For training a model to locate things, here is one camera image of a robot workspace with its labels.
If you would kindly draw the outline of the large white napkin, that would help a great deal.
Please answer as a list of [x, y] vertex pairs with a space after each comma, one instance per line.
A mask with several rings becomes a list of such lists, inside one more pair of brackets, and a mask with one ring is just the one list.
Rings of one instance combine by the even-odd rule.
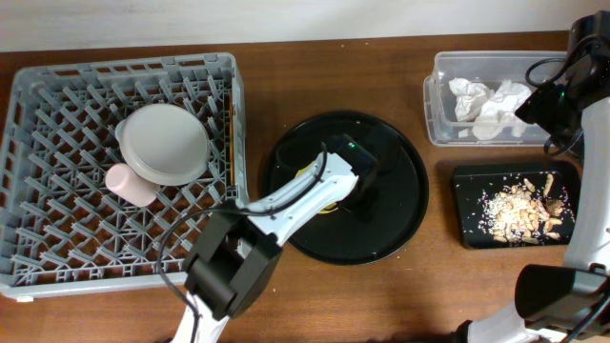
[[529, 98], [532, 91], [525, 85], [505, 80], [495, 93], [481, 106], [472, 128], [478, 140], [492, 140], [505, 124], [520, 122], [516, 110]]

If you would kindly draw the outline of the wooden chopstick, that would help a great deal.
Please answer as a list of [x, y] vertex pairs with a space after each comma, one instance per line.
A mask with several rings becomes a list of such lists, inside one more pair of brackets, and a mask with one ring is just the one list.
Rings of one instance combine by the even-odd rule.
[[229, 95], [229, 157], [230, 157], [230, 185], [235, 186], [235, 157], [234, 157], [234, 99]]

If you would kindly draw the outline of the yellow bowl with food scraps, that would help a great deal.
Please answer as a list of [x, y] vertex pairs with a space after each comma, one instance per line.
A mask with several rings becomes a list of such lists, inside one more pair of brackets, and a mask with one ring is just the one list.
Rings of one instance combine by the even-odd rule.
[[[313, 164], [310, 163], [309, 165], [307, 165], [306, 167], [304, 167], [303, 169], [300, 169], [296, 172], [295, 177], [300, 176], [301, 174], [303, 174], [304, 172], [306, 172]], [[335, 212], [338, 209], [338, 205], [337, 203], [332, 203], [330, 205], [328, 205], [327, 207], [323, 208], [321, 211], [319, 211], [319, 214], [328, 214], [328, 213], [332, 213]]]

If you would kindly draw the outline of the pink cup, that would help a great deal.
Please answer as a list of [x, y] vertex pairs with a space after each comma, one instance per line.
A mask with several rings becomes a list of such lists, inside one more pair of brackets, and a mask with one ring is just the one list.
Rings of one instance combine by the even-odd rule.
[[124, 163], [115, 164], [107, 170], [105, 185], [111, 192], [137, 207], [150, 205], [160, 190], [159, 185], [139, 176]]

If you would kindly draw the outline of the small white napkin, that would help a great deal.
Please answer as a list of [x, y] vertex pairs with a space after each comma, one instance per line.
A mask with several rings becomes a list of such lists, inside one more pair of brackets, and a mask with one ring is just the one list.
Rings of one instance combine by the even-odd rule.
[[482, 106], [494, 95], [494, 91], [482, 83], [474, 83], [465, 78], [454, 78], [449, 89], [456, 97], [455, 115], [458, 122], [474, 121]]

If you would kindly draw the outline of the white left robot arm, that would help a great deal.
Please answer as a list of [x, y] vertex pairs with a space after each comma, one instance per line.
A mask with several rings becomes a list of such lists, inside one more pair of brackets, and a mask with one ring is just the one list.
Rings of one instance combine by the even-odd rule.
[[301, 175], [272, 194], [243, 207], [200, 211], [209, 220], [183, 260], [184, 288], [166, 283], [186, 305], [173, 341], [217, 341], [267, 288], [288, 239], [326, 207], [362, 193], [377, 165], [349, 135], [335, 135]]

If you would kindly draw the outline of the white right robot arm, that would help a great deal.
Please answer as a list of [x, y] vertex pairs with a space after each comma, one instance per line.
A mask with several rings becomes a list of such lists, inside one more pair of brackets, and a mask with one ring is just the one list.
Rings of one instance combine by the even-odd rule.
[[465, 321], [455, 342], [571, 342], [609, 334], [609, 14], [576, 21], [559, 70], [517, 117], [548, 133], [542, 163], [459, 166], [460, 239], [473, 250], [562, 245], [530, 263], [511, 303]]

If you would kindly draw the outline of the white round plate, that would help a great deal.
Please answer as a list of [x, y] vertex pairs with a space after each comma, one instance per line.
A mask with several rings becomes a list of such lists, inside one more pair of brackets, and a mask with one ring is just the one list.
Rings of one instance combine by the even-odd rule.
[[209, 136], [195, 115], [177, 106], [142, 107], [122, 120], [114, 133], [125, 162], [154, 184], [188, 184], [207, 169]]

